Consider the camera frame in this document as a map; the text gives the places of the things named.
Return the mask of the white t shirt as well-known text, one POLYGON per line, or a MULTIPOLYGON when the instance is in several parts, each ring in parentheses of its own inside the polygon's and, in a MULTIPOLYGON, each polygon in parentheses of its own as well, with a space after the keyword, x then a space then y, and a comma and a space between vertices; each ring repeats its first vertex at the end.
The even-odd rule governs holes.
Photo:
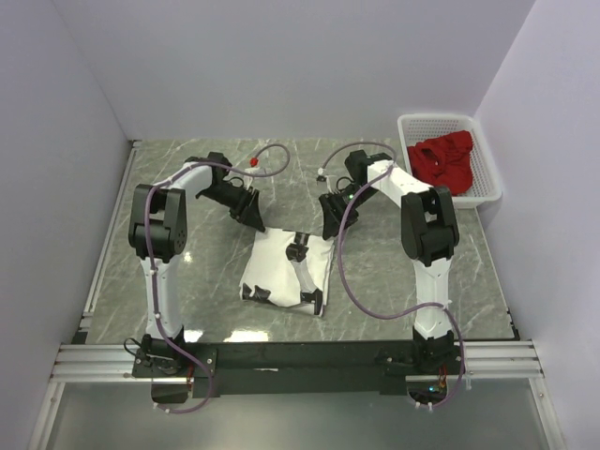
POLYGON ((240 298, 321 317, 328 302, 334 243, 318 235, 257 232, 239 282, 240 298))

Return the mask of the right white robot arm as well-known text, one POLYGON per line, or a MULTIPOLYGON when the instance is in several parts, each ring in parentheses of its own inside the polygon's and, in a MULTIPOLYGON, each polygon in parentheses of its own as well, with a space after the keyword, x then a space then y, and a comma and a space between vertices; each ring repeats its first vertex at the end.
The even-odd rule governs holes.
POLYGON ((400 241, 415 273, 416 313, 412 353, 405 362, 431 374, 458 356, 458 331, 449 312, 449 271, 459 230, 451 192, 433 187, 401 169, 385 153, 351 152, 344 161, 350 183, 319 197, 322 238, 343 248, 346 230, 358 219, 357 207, 381 192, 400 210, 400 241))

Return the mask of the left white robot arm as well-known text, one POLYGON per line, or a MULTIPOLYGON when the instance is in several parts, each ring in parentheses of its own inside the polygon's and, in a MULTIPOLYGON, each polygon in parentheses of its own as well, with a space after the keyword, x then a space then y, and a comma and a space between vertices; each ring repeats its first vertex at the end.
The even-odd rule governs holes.
POLYGON ((139 258, 146 286, 147 323, 136 359, 168 377, 190 364, 177 298, 177 270, 188 240, 188 203, 205 197, 229 209, 231 218, 265 230, 259 190, 229 178, 222 154, 191 157, 174 174, 134 189, 127 240, 139 258))

